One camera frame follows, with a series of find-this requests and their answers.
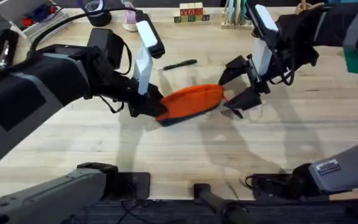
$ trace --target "cable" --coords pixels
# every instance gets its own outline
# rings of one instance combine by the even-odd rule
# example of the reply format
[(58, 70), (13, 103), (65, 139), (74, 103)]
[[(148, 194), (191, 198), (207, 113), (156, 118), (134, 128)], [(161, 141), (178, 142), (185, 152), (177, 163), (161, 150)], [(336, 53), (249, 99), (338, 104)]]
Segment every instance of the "cable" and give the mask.
[(115, 9), (103, 9), (103, 10), (99, 10), (99, 11), (94, 11), (94, 12), (87, 12), (87, 13), (83, 13), (80, 15), (76, 15), (70, 18), (67, 18), (57, 24), (55, 24), (54, 26), (52, 26), (51, 28), (48, 28), (47, 30), (43, 31), (40, 35), (38, 35), (33, 43), (30, 46), (30, 49), (27, 53), (27, 56), (32, 55), (36, 50), (37, 50), (37, 46), (39, 44), (39, 42), (46, 37), (49, 33), (53, 32), (55, 29), (61, 27), (64, 24), (67, 24), (71, 21), (74, 21), (76, 19), (82, 18), (82, 17), (86, 17), (86, 16), (93, 16), (93, 15), (97, 15), (103, 12), (111, 12), (111, 11), (122, 11), (122, 10), (127, 10), (127, 11), (134, 11), (134, 12), (139, 12), (139, 10), (134, 9), (134, 8), (130, 8), (130, 7), (119, 7), (119, 8), (115, 8)]
[(285, 71), (284, 71), (284, 68), (281, 65), (279, 56), (277, 55), (276, 51), (271, 50), (272, 55), (273, 55), (275, 61), (277, 62), (276, 66), (278, 67), (278, 70), (280, 72), (280, 77), (281, 77), (281, 80), (278, 81), (278, 82), (274, 82), (273, 80), (269, 80), (269, 82), (271, 84), (276, 85), (276, 84), (279, 84), (279, 83), (284, 83), (287, 86), (290, 86), (290, 85), (293, 84), (293, 81), (295, 79), (295, 57), (296, 57), (295, 37), (296, 37), (296, 35), (298, 33), (298, 29), (299, 29), (300, 25), (305, 22), (306, 18), (310, 17), (311, 15), (313, 15), (313, 13), (318, 12), (318, 10), (320, 10), (321, 8), (326, 7), (326, 6), (330, 6), (330, 5), (321, 5), (321, 6), (313, 8), (313, 9), (307, 10), (306, 12), (304, 12), (305, 16), (302, 17), (302, 20), (296, 25), (295, 33), (293, 35), (293, 38), (290, 40), (290, 48), (291, 48), (291, 53), (292, 53), (292, 56), (291, 56), (291, 69), (290, 69), (290, 71), (289, 71), (289, 73), (287, 75), (284, 75)]
[(246, 177), (246, 179), (244, 181), (241, 179), (241, 176), (240, 176), (240, 184), (242, 184), (244, 187), (247, 187), (250, 190), (255, 190), (256, 189), (255, 186), (253, 186), (251, 184), (248, 184), (248, 180), (250, 180), (250, 179), (264, 180), (264, 181), (271, 182), (271, 183), (274, 183), (274, 184), (278, 184), (278, 185), (281, 185), (281, 186), (287, 186), (288, 185), (286, 182), (271, 179), (271, 178), (267, 178), (266, 176), (262, 176), (262, 175), (258, 175), (258, 174), (249, 175), (249, 176)]
[(124, 109), (124, 103), (123, 103), (123, 102), (121, 102), (121, 106), (118, 108), (118, 110), (115, 110), (115, 109), (109, 104), (109, 102), (107, 102), (107, 100), (103, 98), (103, 96), (98, 95), (98, 97), (100, 97), (100, 98), (103, 100), (103, 102), (104, 102), (105, 104), (107, 104), (107, 106), (109, 107), (110, 111), (111, 111), (112, 113), (114, 113), (114, 114), (115, 114), (115, 113), (118, 113), (118, 112), (122, 111), (122, 109)]
[(131, 50), (129, 49), (127, 43), (125, 43), (124, 40), (122, 40), (122, 42), (124, 43), (124, 46), (125, 46), (125, 48), (127, 49), (128, 61), (129, 61), (129, 68), (128, 68), (128, 71), (126, 71), (125, 73), (121, 73), (121, 72), (117, 72), (117, 73), (120, 74), (120, 75), (128, 75), (129, 72), (131, 71), (131, 68), (132, 68), (132, 52), (131, 52)]
[[(118, 220), (118, 222), (116, 224), (120, 224), (124, 218), (136, 207), (138, 206), (138, 203), (136, 203), (133, 207), (131, 207), (129, 210), (125, 210), (125, 213), (121, 216), (121, 218)], [(124, 206), (124, 201), (121, 201), (121, 207), (125, 207)]]
[(146, 223), (146, 224), (171, 224), (171, 223), (178, 223), (178, 222), (185, 222), (185, 221), (186, 221), (185, 219), (177, 219), (177, 220), (172, 220), (172, 221), (163, 222), (163, 223), (150, 222), (150, 221), (148, 221), (148, 220), (146, 220), (146, 219), (144, 219), (144, 218), (142, 218), (142, 217), (139, 217), (139, 216), (133, 214), (133, 213), (131, 212), (131, 209), (128, 210), (128, 209), (125, 207), (125, 204), (124, 204), (123, 202), (121, 202), (121, 207), (122, 207), (122, 209), (124, 209), (128, 214), (132, 215), (134, 218), (137, 218), (138, 220), (140, 220), (140, 221), (142, 221), (142, 222), (144, 222), (144, 223)]
[(145, 205), (145, 204), (143, 203), (143, 201), (140, 201), (140, 203), (142, 203), (142, 207), (143, 207), (143, 208), (148, 208), (149, 206), (151, 206), (151, 205), (153, 205), (154, 203), (156, 203), (156, 201), (152, 201), (152, 202), (150, 202), (150, 203), (147, 204), (147, 205)]
[(71, 222), (72, 220), (75, 220), (75, 221), (77, 221), (79, 224), (82, 224), (82, 222), (76, 217), (76, 215), (72, 215), (72, 216), (70, 217), (70, 223), (72, 223), (72, 222)]

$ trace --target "orange fabric bag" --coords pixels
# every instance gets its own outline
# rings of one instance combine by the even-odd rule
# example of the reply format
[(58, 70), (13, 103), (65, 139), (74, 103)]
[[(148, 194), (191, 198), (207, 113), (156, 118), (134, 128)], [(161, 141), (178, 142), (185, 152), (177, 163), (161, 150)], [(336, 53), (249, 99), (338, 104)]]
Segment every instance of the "orange fabric bag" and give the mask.
[(223, 87), (220, 85), (196, 85), (184, 88), (162, 98), (161, 103), (168, 111), (157, 121), (180, 120), (193, 117), (217, 107), (223, 99)]

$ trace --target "black pen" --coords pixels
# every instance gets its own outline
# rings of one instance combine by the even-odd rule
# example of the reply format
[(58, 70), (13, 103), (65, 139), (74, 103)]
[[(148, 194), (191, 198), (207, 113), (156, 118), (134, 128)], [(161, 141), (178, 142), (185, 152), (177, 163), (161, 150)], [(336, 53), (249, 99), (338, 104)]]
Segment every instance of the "black pen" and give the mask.
[(166, 70), (170, 70), (173, 68), (178, 68), (178, 67), (187, 66), (187, 65), (193, 65), (195, 63), (197, 63), (197, 60), (195, 60), (195, 59), (185, 60), (184, 62), (180, 62), (178, 64), (165, 66), (162, 68), (162, 70), (166, 71)]

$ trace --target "gray robot arm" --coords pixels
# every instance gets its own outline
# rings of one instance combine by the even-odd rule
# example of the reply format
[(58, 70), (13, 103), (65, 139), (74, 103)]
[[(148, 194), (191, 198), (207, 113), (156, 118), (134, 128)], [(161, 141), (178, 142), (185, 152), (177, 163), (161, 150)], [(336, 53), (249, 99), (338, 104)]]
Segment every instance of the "gray robot arm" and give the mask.
[[(259, 94), (270, 93), (267, 82), (291, 85), (299, 67), (307, 63), (316, 65), (318, 53), (314, 46), (358, 50), (358, 3), (327, 5), (299, 15), (280, 16), (276, 22), (278, 29), (273, 29), (275, 27), (269, 23), (268, 13), (260, 13), (257, 7), (248, 6), (248, 9), (256, 24), (254, 35), (260, 39), (256, 45), (260, 47), (249, 57), (249, 61), (254, 62), (248, 64), (255, 67), (249, 69), (254, 71), (252, 75), (248, 74), (252, 89), (227, 102), (231, 109), (261, 104)], [(272, 79), (279, 76), (282, 80), (274, 83)], [(252, 189), (288, 199), (348, 192), (358, 188), (358, 146), (299, 166), (292, 174), (254, 174), (249, 179), (254, 186)]]
[[(141, 20), (145, 18), (148, 16), (142, 14)], [(106, 96), (127, 103), (135, 117), (166, 112), (156, 86), (149, 84), (147, 94), (140, 95), (138, 81), (115, 71), (119, 68), (116, 62), (121, 61), (117, 52), (122, 52), (124, 43), (110, 32), (102, 33), (109, 36), (97, 38), (111, 41), (107, 44), (110, 49), (52, 45), (0, 70), (0, 159), (58, 110), (79, 98)], [(165, 53), (158, 40), (149, 48), (155, 58)], [(63, 177), (1, 197), (0, 223), (61, 223), (80, 208), (106, 197), (132, 199), (136, 195), (137, 199), (146, 199), (149, 185), (148, 173), (118, 173), (117, 167), (108, 164), (81, 164)]]

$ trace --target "stickers on block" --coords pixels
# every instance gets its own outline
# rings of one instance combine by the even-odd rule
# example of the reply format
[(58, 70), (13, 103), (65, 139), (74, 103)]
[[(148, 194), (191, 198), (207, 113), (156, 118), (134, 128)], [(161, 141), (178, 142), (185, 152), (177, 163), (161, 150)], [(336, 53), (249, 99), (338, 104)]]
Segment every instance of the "stickers on block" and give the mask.
[(189, 16), (189, 22), (196, 22), (196, 16)]
[(176, 13), (173, 15), (173, 22), (175, 22), (175, 23), (181, 22), (180, 12), (176, 12)]
[(188, 12), (188, 8), (187, 8), (187, 3), (180, 3), (179, 4), (179, 8), (180, 8), (180, 15), (181, 16), (187, 16), (187, 12)]
[(203, 15), (203, 8), (204, 6), (202, 2), (195, 3), (196, 16)]
[(203, 21), (209, 21), (209, 14), (203, 15)]
[(194, 3), (188, 3), (187, 4), (187, 15), (188, 16), (194, 16), (196, 14), (196, 6)]

